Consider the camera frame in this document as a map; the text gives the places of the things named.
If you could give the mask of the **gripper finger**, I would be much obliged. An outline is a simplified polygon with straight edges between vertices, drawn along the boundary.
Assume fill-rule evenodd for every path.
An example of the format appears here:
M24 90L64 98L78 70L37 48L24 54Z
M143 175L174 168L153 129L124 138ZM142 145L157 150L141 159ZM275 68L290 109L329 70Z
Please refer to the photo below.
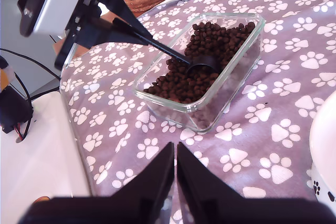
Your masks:
M156 221L174 181L174 144L112 195L112 221Z
M196 223L243 223L243 198L210 172L183 144L177 145L177 178Z
M152 35L142 24L140 28L136 28L119 18L115 18L113 22L92 18L81 26L75 43L88 49L108 42L148 45L144 38L152 38Z
M109 11L120 17L127 24L140 31L141 34L147 35L147 29L134 16L124 0L99 0L99 2L103 3Z

